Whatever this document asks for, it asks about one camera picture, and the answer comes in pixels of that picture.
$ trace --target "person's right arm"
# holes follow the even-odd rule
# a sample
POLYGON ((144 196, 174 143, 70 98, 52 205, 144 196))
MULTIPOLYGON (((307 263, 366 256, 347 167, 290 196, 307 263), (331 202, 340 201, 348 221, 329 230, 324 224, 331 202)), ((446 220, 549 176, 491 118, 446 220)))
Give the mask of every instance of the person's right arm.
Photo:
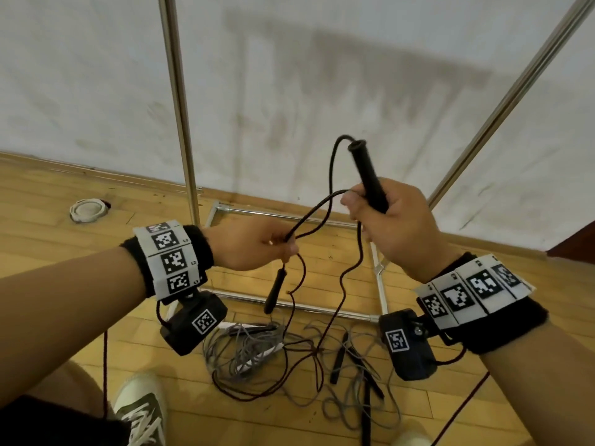
MULTIPOLYGON (((370 208, 361 185, 342 203, 391 262, 428 282, 461 256, 450 247, 419 189, 382 179, 389 210, 370 208)), ((595 354, 547 321, 481 355, 511 406, 540 446, 595 444, 595 354)))

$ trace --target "person's left arm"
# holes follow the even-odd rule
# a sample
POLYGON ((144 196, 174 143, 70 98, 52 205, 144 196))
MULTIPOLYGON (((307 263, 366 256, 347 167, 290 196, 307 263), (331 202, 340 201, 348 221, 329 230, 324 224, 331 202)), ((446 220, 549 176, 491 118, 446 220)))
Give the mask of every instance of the person's left arm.
MULTIPOLYGON (((247 217, 204 230, 215 266, 250 270, 297 253, 291 225, 247 217)), ((123 247, 0 279, 0 407, 25 393, 147 296, 123 247)))

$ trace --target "wall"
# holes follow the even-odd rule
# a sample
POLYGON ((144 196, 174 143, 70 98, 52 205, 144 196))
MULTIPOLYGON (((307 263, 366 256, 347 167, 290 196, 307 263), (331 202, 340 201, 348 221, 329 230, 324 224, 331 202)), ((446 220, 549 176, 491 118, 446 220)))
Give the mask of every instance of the wall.
MULTIPOLYGON (((343 133, 430 194, 574 0, 177 1, 197 183, 311 205, 343 133)), ((0 149, 183 180, 156 0, 0 3, 0 149)), ((444 230, 545 249, 595 218, 587 22, 444 230)), ((345 151, 334 180, 357 181, 345 151)))

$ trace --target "wooden floor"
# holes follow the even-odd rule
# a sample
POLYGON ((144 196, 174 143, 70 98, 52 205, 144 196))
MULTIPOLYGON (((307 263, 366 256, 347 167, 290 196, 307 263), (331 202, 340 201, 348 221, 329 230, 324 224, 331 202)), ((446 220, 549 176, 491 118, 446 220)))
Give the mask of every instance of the wooden floor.
MULTIPOLYGON (((210 200, 200 200, 203 221, 211 203, 210 200)), ((184 194, 0 162, 0 277, 117 246, 131 236, 132 227, 173 218, 189 223, 184 194), (68 218, 68 208, 73 202, 89 197, 111 202, 109 215, 94 224, 73 224, 68 218)), ((336 307, 340 300, 337 276, 357 259, 353 231, 325 227, 301 240, 300 247, 309 272, 304 287, 296 293, 297 300, 336 307)), ((513 271, 538 287, 536 298, 550 310, 556 324, 595 350, 595 272, 592 268, 498 255, 513 271)), ((346 279, 349 295, 346 310, 380 312, 371 266, 367 251, 363 265, 346 279)), ((252 272, 212 269, 209 278, 217 289, 267 295, 277 268, 278 263, 252 272)), ((287 289, 300 277, 300 264, 296 259, 292 259, 289 268, 287 289)), ((389 267, 383 276, 391 310, 411 307, 419 311, 410 291, 415 282, 394 266, 389 267)), ((229 320, 257 322, 263 319, 261 306, 228 300, 226 304, 230 309, 229 320)), ((186 357, 177 356, 167 347, 159 334, 154 307, 155 302, 147 300, 110 329, 109 395, 113 397, 119 385, 133 372, 154 369, 167 390, 169 445, 359 444, 358 432, 349 431, 340 422, 330 422, 323 417, 321 400, 328 396, 327 390, 307 408, 296 407, 281 394, 242 404, 218 393, 210 384, 200 347, 186 357)), ((287 313, 276 314, 278 319, 283 315, 287 313)), ((293 331, 299 332, 304 323, 312 319, 325 318, 300 313, 293 331)), ((374 331, 369 324, 340 323, 355 331, 374 331)), ((333 332, 334 335, 340 333, 338 330, 333 332)), ((435 338, 431 343, 439 360, 449 359, 459 350, 459 347, 450 350, 435 338)), ((364 340, 356 346, 363 349, 364 340)), ((98 381, 101 352, 98 338, 74 357, 98 381)), ((386 380, 391 369, 387 353, 377 347, 372 350, 369 360, 386 380)), ((269 365, 273 370, 278 366, 278 362, 269 365)), ((485 371, 479 358, 468 354, 460 362, 440 368, 425 381, 403 382, 393 377, 391 387, 403 418, 417 420, 428 433, 436 435, 485 371)), ((339 388, 345 386, 347 374, 342 377, 339 388)), ((292 376, 287 389, 298 400, 305 401, 314 394, 313 381, 312 366, 307 364, 292 376)), ((377 410, 372 416, 381 422, 396 419, 396 413, 390 407, 377 410)), ((390 443, 394 436, 393 431, 377 427, 372 430, 376 444, 390 443)), ((523 425, 502 392, 489 379, 440 444, 504 446, 520 444, 527 438, 523 425)))

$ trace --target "qr code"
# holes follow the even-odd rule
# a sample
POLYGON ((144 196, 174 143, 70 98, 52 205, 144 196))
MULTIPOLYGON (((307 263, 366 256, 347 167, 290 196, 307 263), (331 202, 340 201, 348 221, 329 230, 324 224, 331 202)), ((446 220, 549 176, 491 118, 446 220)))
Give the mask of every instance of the qr code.
POLYGON ((521 284, 521 281, 517 278, 517 276, 505 268, 504 265, 497 265, 492 269, 496 274, 498 274, 498 277, 504 280, 504 283, 506 283, 511 288, 521 284))
POLYGON ((174 232, 171 230, 164 233, 159 233, 157 235, 152 235, 151 239, 158 250, 163 250, 165 248, 180 244, 180 241, 178 241, 178 238, 175 237, 174 232))
POLYGON ((188 271, 182 272, 173 277, 167 279, 167 289, 170 294, 185 290, 190 287, 190 278, 188 277, 188 271))
POLYGON ((421 301, 424 303, 425 307, 428 309, 432 317, 448 315, 448 310, 440 301, 440 299, 438 299, 437 295, 431 294, 426 297, 422 297, 421 301))
POLYGON ((209 310, 203 311, 198 318, 192 321, 192 325, 198 330, 198 333, 204 335, 217 323, 215 316, 209 310))
POLYGON ((446 303, 454 312, 475 305, 475 301, 471 297, 471 294, 469 294, 467 289, 460 283, 451 286, 450 288, 446 288, 441 291, 441 293, 446 298, 446 303))
POLYGON ((385 334, 386 338, 389 340, 389 349, 391 352, 404 352, 409 350, 409 345, 403 329, 391 330, 385 334))
POLYGON ((167 222, 161 222, 160 224, 149 225, 145 228, 149 233, 157 233, 158 231, 169 230, 170 225, 167 222))
POLYGON ((161 262, 163 263, 163 268, 165 269, 165 273, 169 274, 175 272, 177 270, 186 269, 187 264, 184 258, 184 253, 182 249, 179 248, 178 250, 172 250, 171 252, 164 253, 160 255, 161 262))
POLYGON ((471 285, 475 293, 482 299, 487 299, 488 297, 503 291, 502 287, 498 284, 498 282, 496 282, 490 273, 487 272, 487 270, 482 270, 471 277, 467 277, 466 280, 471 285))

